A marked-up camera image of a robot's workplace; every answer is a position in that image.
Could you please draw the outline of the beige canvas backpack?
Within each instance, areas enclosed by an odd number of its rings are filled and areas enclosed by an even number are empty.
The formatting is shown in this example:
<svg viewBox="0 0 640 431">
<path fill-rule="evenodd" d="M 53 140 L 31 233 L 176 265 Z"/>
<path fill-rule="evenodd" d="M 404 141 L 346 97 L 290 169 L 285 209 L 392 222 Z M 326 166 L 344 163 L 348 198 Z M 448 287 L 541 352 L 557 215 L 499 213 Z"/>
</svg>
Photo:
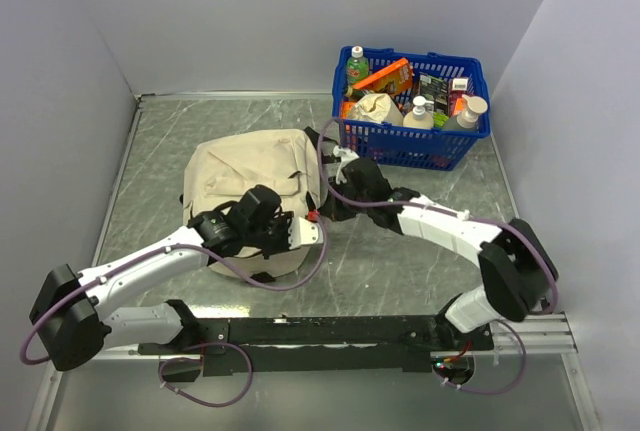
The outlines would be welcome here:
<svg viewBox="0 0 640 431">
<path fill-rule="evenodd" d="M 259 130 L 199 144 L 184 171 L 182 222 L 238 201 L 257 185 L 274 191 L 283 211 L 307 216 L 328 195 L 316 146 L 311 129 Z"/>
</svg>

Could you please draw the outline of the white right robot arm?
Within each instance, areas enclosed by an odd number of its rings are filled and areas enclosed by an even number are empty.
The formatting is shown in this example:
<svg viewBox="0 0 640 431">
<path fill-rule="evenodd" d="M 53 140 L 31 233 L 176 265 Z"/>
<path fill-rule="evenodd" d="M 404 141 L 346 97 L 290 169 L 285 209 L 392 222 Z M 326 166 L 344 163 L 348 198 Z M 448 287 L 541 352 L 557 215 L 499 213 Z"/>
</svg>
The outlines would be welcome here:
<svg viewBox="0 0 640 431">
<path fill-rule="evenodd" d="M 481 284 L 440 311 L 436 335 L 444 347 L 462 347 L 473 331 L 500 318 L 521 322 L 555 311 L 558 272 L 526 221 L 474 217 L 415 190 L 393 188 L 369 158 L 340 164 L 334 178 L 325 169 L 320 175 L 330 195 L 348 209 L 368 214 L 381 228 L 447 249 L 479 269 Z"/>
</svg>

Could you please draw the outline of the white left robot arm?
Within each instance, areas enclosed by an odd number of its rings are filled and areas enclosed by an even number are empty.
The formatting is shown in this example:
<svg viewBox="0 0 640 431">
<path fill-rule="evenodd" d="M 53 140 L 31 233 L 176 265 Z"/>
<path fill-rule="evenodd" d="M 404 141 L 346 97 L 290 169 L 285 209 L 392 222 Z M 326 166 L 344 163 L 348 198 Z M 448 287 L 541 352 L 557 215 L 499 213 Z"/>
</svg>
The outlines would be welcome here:
<svg viewBox="0 0 640 431">
<path fill-rule="evenodd" d="M 294 251 L 301 246 L 294 237 L 304 222 L 283 208 L 275 191 L 258 185 L 124 258 L 80 272 L 58 266 L 47 274 L 30 311 L 30 336 L 40 339 L 46 361 L 58 371 L 74 370 L 105 349 L 129 344 L 187 352 L 196 344 L 198 324 L 184 302 L 130 308 L 127 301 L 210 264 L 247 279 L 232 258 L 246 248 L 263 258 Z"/>
</svg>

